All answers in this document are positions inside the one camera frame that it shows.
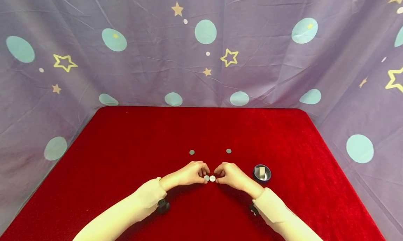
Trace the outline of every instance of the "sleeve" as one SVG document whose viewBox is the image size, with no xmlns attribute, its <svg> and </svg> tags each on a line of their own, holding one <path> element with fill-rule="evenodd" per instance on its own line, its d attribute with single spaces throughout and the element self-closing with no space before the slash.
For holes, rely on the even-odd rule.
<svg viewBox="0 0 403 241">
<path fill-rule="evenodd" d="M 131 195 L 133 207 L 139 210 L 134 222 L 140 222 L 151 215 L 157 209 L 158 202 L 167 196 L 160 186 L 160 179 L 161 177 L 149 180 Z"/>
<path fill-rule="evenodd" d="M 323 241 L 269 188 L 252 200 L 267 225 L 286 241 Z"/>
<path fill-rule="evenodd" d="M 167 195 L 160 186 L 160 179 L 149 180 L 133 194 L 104 211 L 88 223 L 73 241 L 114 241 L 130 225 L 151 215 L 157 209 L 158 201 Z"/>
</svg>

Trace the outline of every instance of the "left hand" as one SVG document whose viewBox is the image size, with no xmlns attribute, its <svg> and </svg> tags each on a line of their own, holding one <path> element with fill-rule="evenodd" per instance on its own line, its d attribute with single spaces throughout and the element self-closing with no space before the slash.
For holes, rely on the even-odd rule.
<svg viewBox="0 0 403 241">
<path fill-rule="evenodd" d="M 193 183 L 207 183 L 203 178 L 209 174 L 210 169 L 203 161 L 191 161 L 176 172 L 173 172 L 160 180 L 161 187 L 168 191 L 179 185 L 191 185 Z"/>
</svg>

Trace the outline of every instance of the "purple backdrop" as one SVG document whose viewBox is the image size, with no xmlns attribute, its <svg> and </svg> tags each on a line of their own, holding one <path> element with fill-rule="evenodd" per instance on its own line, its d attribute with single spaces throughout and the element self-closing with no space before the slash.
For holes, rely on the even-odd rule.
<svg viewBox="0 0 403 241">
<path fill-rule="evenodd" d="M 0 234 L 119 104 L 303 109 L 402 240 L 402 1 L 0 0 Z"/>
</svg>

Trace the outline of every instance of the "hand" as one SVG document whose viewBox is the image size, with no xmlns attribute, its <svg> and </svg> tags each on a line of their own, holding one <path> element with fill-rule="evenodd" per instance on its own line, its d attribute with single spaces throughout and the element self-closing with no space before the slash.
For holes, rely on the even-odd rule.
<svg viewBox="0 0 403 241">
<path fill-rule="evenodd" d="M 214 174 L 220 176 L 215 180 L 216 183 L 230 185 L 234 189 L 245 191 L 253 199 L 258 198 L 263 193 L 263 187 L 249 178 L 234 163 L 223 162 L 214 170 Z"/>
<path fill-rule="evenodd" d="M 210 169 L 202 161 L 192 161 L 176 172 L 173 172 L 160 180 L 161 187 L 168 191 L 179 185 L 191 185 L 193 183 L 207 183 L 204 175 L 210 174 Z"/>
</svg>

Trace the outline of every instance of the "red velvet surface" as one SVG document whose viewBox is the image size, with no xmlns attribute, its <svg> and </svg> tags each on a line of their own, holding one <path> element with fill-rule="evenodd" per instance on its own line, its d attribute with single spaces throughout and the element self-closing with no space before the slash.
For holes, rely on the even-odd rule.
<svg viewBox="0 0 403 241">
<path fill-rule="evenodd" d="M 267 165 L 266 186 L 325 241 L 384 240 L 303 111 L 124 106 L 95 114 L 0 240 L 72 240 L 147 180 L 198 160 L 211 170 L 234 162 L 250 176 Z M 167 200 L 167 214 L 119 240 L 283 240 L 249 211 L 245 193 L 225 185 L 177 187 Z"/>
</svg>

